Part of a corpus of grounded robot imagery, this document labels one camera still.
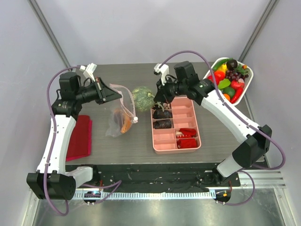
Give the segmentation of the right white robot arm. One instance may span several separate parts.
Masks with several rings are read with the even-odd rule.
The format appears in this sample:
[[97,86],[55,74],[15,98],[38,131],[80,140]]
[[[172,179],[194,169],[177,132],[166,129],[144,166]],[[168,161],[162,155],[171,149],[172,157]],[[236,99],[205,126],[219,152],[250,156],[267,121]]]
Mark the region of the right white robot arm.
[[210,111],[239,142],[232,154],[213,169],[213,182],[223,186],[230,176],[249,168],[269,150],[272,130],[268,125],[261,127],[243,115],[215,89],[212,81],[200,80],[192,63],[178,63],[174,70],[176,77],[170,75],[167,65],[157,64],[154,67],[154,74],[160,76],[154,101],[171,103],[176,96],[186,96]]

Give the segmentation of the clear pink zip bag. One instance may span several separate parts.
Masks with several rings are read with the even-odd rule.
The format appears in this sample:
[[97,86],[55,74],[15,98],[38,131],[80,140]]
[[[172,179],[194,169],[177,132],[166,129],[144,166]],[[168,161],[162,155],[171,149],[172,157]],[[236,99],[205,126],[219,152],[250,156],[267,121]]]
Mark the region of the clear pink zip bag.
[[127,133],[133,124],[138,122],[135,112],[135,102],[131,91],[122,85],[110,84],[110,88],[121,95],[120,99],[113,101],[111,117],[106,136],[118,137]]

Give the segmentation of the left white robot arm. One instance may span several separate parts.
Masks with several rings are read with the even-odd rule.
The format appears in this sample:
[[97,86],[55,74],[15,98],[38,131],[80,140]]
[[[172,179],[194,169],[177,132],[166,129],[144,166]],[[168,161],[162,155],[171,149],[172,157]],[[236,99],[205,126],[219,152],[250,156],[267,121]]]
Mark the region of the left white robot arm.
[[82,105],[91,101],[101,105],[122,96],[99,77],[92,79],[88,86],[81,86],[79,76],[70,70],[60,71],[56,77],[59,78],[60,94],[54,103],[48,102],[51,128],[47,145],[36,171],[28,173],[26,182],[39,199],[71,200],[75,190],[84,183],[94,188],[100,182],[96,166],[65,170],[70,138]]

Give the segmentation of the orange papaya slice toy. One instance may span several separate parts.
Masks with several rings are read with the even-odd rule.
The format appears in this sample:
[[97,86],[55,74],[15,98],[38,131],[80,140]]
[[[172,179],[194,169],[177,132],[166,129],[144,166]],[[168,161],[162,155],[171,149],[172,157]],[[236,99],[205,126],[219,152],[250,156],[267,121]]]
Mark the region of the orange papaya slice toy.
[[121,134],[125,134],[132,126],[131,117],[123,109],[115,109],[113,113],[113,120],[117,125],[117,129]]

